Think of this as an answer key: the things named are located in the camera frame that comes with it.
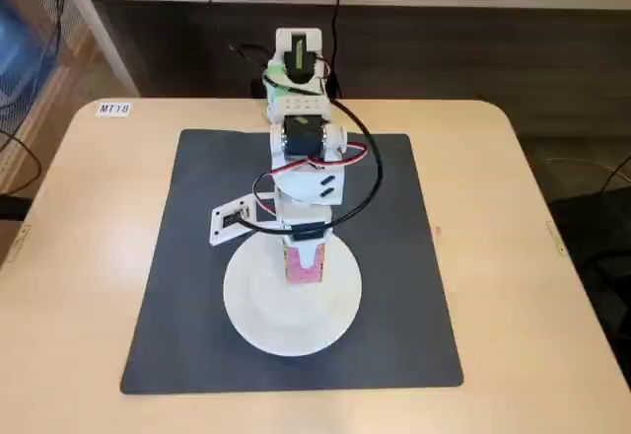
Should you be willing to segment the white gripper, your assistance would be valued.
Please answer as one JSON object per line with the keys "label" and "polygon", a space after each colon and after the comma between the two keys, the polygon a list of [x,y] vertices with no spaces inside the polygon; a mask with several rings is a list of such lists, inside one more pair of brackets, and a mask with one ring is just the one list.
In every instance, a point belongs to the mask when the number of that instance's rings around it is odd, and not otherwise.
{"label": "white gripper", "polygon": [[[332,207],[342,203],[345,168],[332,157],[306,161],[301,166],[274,173],[275,212],[283,228],[312,228],[332,221]],[[300,267],[319,262],[320,240],[294,243]]]}

